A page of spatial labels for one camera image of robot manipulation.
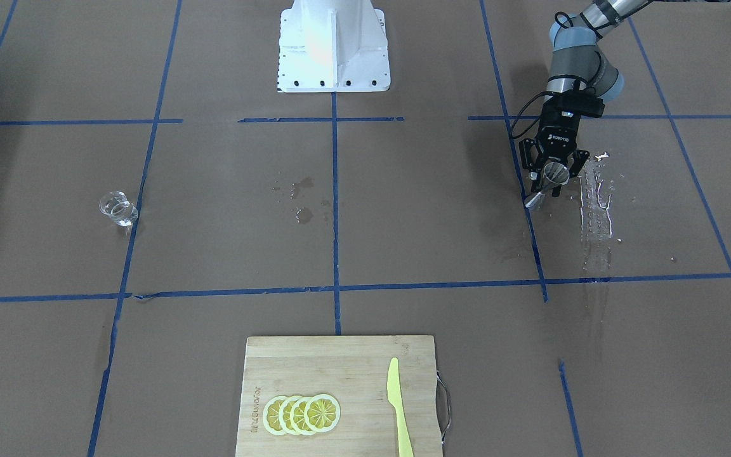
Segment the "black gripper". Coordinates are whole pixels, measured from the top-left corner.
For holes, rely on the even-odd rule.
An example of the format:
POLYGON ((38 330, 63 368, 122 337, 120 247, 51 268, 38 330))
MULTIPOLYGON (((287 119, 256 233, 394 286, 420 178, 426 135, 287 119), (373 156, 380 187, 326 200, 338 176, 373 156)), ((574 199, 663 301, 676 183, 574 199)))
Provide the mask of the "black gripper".
POLYGON ((603 98, 587 92, 563 92, 543 104, 536 138, 519 141, 520 165, 528 171, 531 191, 543 188, 543 168, 550 162, 551 196, 559 197, 569 180, 577 177, 591 156, 577 147, 583 116, 600 118, 603 98))

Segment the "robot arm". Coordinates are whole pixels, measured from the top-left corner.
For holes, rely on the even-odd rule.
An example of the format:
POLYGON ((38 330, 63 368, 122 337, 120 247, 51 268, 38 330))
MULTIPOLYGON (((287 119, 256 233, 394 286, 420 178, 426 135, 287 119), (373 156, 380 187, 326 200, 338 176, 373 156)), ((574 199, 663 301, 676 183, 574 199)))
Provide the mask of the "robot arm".
POLYGON ((520 165, 532 182, 526 206, 546 193, 557 197, 577 177, 591 156, 577 147, 583 117, 600 118, 605 104, 624 89, 624 76, 600 48, 600 41, 649 1, 594 1, 577 14, 558 11, 550 29, 552 55, 546 89, 533 99, 543 106, 533 138, 519 139, 520 165))

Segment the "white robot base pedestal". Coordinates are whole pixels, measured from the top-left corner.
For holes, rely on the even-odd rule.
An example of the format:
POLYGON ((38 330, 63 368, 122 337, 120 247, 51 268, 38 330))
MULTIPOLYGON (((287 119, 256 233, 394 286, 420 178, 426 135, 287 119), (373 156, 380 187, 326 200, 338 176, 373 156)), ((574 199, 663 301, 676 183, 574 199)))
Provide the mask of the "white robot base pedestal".
POLYGON ((279 26, 279 92, 390 89, 385 15, 371 1, 295 1, 281 11, 279 26))

